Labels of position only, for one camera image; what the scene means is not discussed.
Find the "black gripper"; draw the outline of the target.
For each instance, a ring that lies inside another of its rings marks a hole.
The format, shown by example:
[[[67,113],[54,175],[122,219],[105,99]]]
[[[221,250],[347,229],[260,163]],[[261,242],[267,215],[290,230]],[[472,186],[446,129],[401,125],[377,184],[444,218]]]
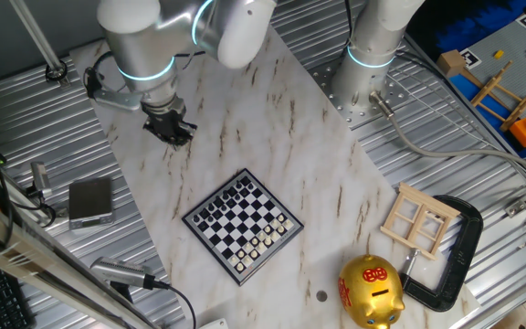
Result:
[[[192,141],[197,126],[193,123],[184,122],[185,106],[154,108],[146,106],[148,115],[143,129],[163,143],[183,146]]]

